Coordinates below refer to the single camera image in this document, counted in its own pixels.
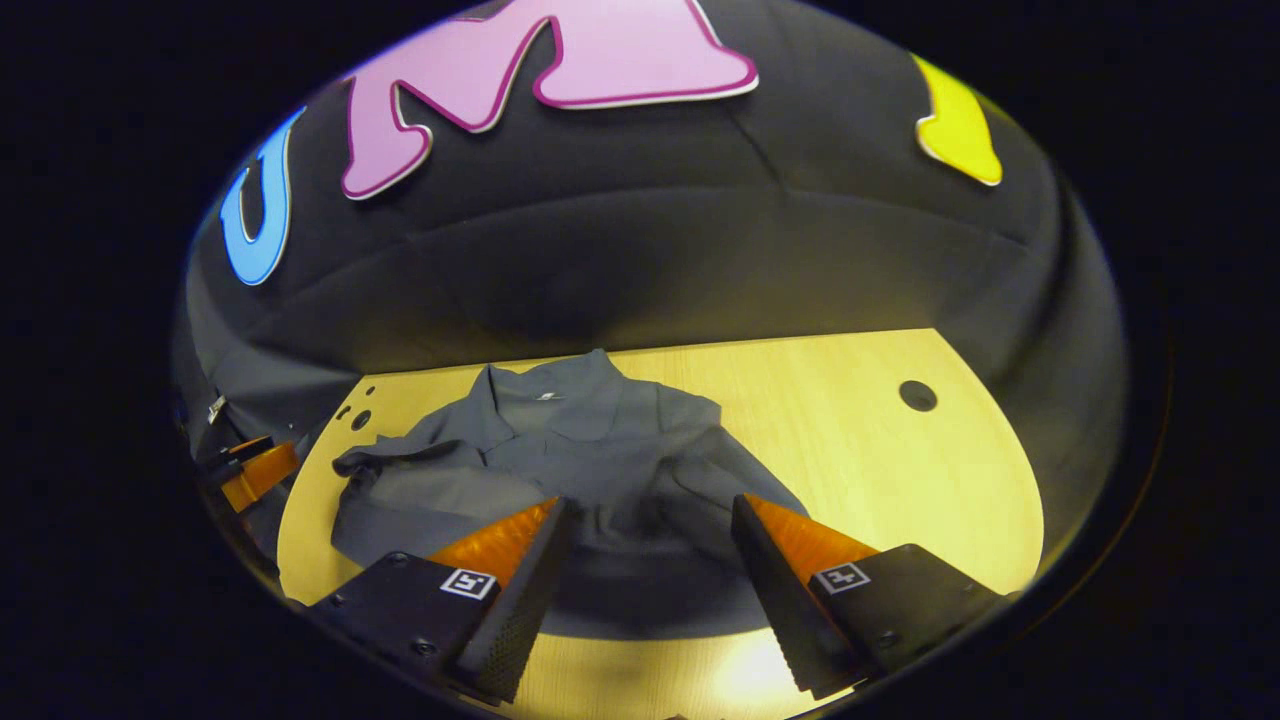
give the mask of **gray shirt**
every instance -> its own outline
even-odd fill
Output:
[[[622,375],[603,350],[471,392],[398,438],[334,461],[348,477],[333,544],[361,565],[430,555],[549,497],[584,509],[543,623],[553,634],[673,639],[759,629],[764,612],[730,537],[750,492],[804,506],[719,424],[716,402]]]

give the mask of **shirt collar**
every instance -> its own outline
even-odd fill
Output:
[[[481,451],[516,437],[516,432],[498,414],[495,388],[524,392],[530,397],[554,388],[573,388],[575,397],[547,421],[545,429],[577,442],[603,439],[613,428],[618,401],[626,377],[613,366],[604,350],[556,360],[525,373],[513,373],[485,365],[466,397],[470,430]]]

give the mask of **blue letter u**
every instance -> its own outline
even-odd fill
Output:
[[[289,132],[303,111],[306,108],[284,120],[257,151],[257,159],[262,161],[262,227],[257,237],[250,237],[244,229],[241,209],[241,190],[248,168],[241,172],[223,199],[220,217],[227,256],[236,277],[244,284],[262,284],[284,255],[284,241],[289,234]]]

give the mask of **screw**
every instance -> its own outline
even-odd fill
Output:
[[[430,657],[435,655],[435,646],[426,639],[417,638],[412,643],[413,652],[421,655],[422,657]]]

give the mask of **wooden tabletop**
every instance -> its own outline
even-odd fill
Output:
[[[724,428],[814,520],[881,550],[920,544],[1000,593],[1032,579],[1043,516],[1030,464],[995,400],[936,331],[728,342],[609,357],[628,378],[721,404]],[[524,372],[549,360],[495,365]],[[333,471],[332,460],[379,434],[406,433],[428,413],[463,397],[481,368],[369,375],[351,391],[343,404],[349,410],[316,439],[280,521],[278,562],[285,594],[311,605],[360,571],[329,542],[347,482]],[[906,380],[932,388],[937,406],[909,407],[899,393]],[[353,430],[351,420],[364,410],[371,418]],[[520,720],[778,720],[841,694],[814,702],[799,692],[768,628],[652,642],[543,633],[516,702],[497,712]]]

